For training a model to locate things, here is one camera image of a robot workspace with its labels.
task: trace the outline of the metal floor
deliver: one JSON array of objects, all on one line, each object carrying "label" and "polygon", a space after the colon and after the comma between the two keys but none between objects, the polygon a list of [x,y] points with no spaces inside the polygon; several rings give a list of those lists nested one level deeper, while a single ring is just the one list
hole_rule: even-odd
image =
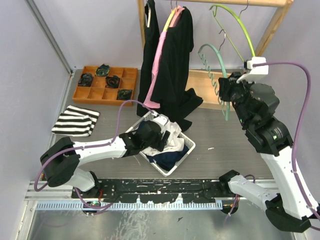
[{"label": "metal floor", "polygon": [[[75,72],[66,100],[66,106],[74,105],[99,111],[100,117],[90,137],[73,137],[77,142],[110,139],[117,125],[118,106],[76,104],[72,100],[82,70]],[[135,99],[139,91],[136,86]],[[123,108],[119,132],[125,132],[140,117],[136,104]],[[234,169],[242,175],[253,174],[256,178],[273,178],[267,165],[249,144],[235,112],[225,121],[220,110],[197,108],[186,119],[192,121],[185,134],[195,142],[195,149],[168,178],[211,178]],[[163,178],[142,156],[104,159],[81,167],[93,171],[98,178]]]},{"label": "metal floor", "polygon": [[28,240],[292,240],[247,200],[227,219],[219,210],[106,211],[85,217],[80,211],[35,212]]}]

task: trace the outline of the wooden rod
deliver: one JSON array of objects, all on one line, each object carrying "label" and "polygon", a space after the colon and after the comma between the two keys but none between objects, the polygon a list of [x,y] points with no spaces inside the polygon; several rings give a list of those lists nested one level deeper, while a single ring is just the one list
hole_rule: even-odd
[{"label": "wooden rod", "polygon": [[[184,2],[247,5],[248,0],[183,0]],[[249,0],[250,6],[284,7],[287,0]]]},{"label": "wooden rod", "polygon": [[139,13],[139,23],[140,23],[140,31],[141,31],[141,41],[142,41],[142,49],[145,47],[146,38],[145,38],[145,3],[144,0],[136,0],[138,5],[138,13]]},{"label": "wooden rod", "polygon": [[264,34],[260,42],[258,43],[258,46],[255,49],[255,54],[257,56],[263,55],[264,51],[269,45],[271,39],[274,37],[276,31],[278,30],[278,27],[280,26],[282,20],[285,18],[293,2],[294,0],[287,0],[284,7],[279,7],[275,11],[271,21],[269,22],[269,25],[266,27],[264,31]]}]

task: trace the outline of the green hanger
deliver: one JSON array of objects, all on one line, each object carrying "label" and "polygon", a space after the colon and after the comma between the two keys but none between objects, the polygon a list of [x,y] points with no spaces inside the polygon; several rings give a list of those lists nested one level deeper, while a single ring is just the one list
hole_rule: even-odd
[{"label": "green hanger", "polygon": [[[240,27],[242,28],[242,31],[248,41],[248,44],[249,44],[249,47],[250,47],[250,50],[251,50],[251,54],[252,54],[252,57],[255,57],[256,56],[256,53],[255,53],[255,50],[254,50],[254,46],[251,42],[251,38],[249,36],[249,33],[245,27],[245,25],[243,24],[243,22],[240,20],[239,16],[237,16],[235,14],[234,11],[232,11],[229,7],[225,6],[225,5],[222,5],[222,4],[214,4],[210,7],[209,10],[211,10],[213,7],[215,7],[215,11],[212,11],[213,13],[213,17],[214,19],[216,20],[216,22],[219,24],[219,26],[221,27],[221,29],[224,29],[221,25],[221,23],[219,22],[219,20],[217,19],[217,11],[218,11],[218,8],[222,8],[222,9],[225,9],[227,12],[229,12],[235,19],[236,21],[239,23]],[[227,38],[229,39],[230,43],[232,44],[233,48],[235,49],[235,51],[237,52],[237,54],[239,55],[239,57],[241,58],[241,60],[244,62],[244,59],[243,57],[240,55],[239,51],[237,50],[236,46],[234,45],[234,43],[231,41],[230,37],[228,36],[228,34],[226,33],[226,36]]]},{"label": "green hanger", "polygon": [[[218,61],[219,61],[219,64],[220,64],[220,67],[221,67],[221,71],[222,71],[222,75],[224,78],[227,78],[227,72],[226,72],[226,68],[225,68],[225,64],[224,64],[224,61],[222,60],[222,57],[220,55],[220,52],[218,49],[216,49],[215,46],[213,46],[212,44],[203,44],[199,51],[198,51],[198,55],[200,57],[200,59],[202,60],[202,63],[203,65],[205,66],[205,69],[208,71],[208,75],[209,75],[209,78],[211,79],[211,84],[212,86],[214,87],[214,93],[216,96],[219,96],[219,90],[217,89],[218,88],[218,83],[215,81],[215,76],[213,73],[211,73],[211,68],[210,66],[208,66],[208,61],[205,59],[205,55],[204,54],[201,54],[201,51],[204,47],[208,46],[209,48],[211,48],[217,58],[218,58]],[[218,97],[218,103],[220,105],[222,105],[222,113],[223,113],[223,116],[224,116],[224,119],[226,121],[229,120],[229,114],[230,114],[230,102],[227,102],[226,103],[226,110],[224,110],[224,106],[225,106],[225,102],[224,101],[221,101],[220,98]]]}]

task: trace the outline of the striped cloth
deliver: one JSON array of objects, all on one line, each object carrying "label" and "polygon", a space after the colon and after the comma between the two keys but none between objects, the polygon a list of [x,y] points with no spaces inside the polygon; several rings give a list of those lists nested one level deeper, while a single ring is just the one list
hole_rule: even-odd
[{"label": "striped cloth", "polygon": [[52,128],[54,134],[88,137],[91,135],[100,113],[97,111],[69,105],[60,114]]}]

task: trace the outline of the laundry basket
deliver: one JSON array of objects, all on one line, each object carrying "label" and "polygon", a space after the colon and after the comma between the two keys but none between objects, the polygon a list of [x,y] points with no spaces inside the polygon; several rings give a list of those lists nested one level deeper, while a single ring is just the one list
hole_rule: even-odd
[{"label": "laundry basket", "polygon": [[[130,127],[126,132],[130,132],[133,131],[135,129],[137,129],[139,127],[139,124],[142,121],[148,121],[148,120],[153,120],[155,118],[155,115],[152,114],[150,111],[145,114],[142,118],[140,118],[134,125],[132,125],[132,127]],[[157,169],[163,176],[167,177],[170,174],[172,174],[174,172],[174,170],[177,169],[177,167],[188,157],[188,155],[193,151],[193,149],[196,147],[196,144],[194,141],[192,141],[189,137],[187,137],[185,134],[183,134],[182,132],[179,134],[179,138],[183,138],[184,139],[184,144],[188,147],[189,151],[181,158],[180,161],[177,161],[174,165],[174,167],[170,170],[164,170],[163,168],[161,168],[159,165],[157,165],[155,162],[151,162],[150,164]],[[148,158],[146,157],[146,155],[143,152],[140,152],[140,155],[142,155],[142,157],[144,159],[146,159],[149,163]]]}]

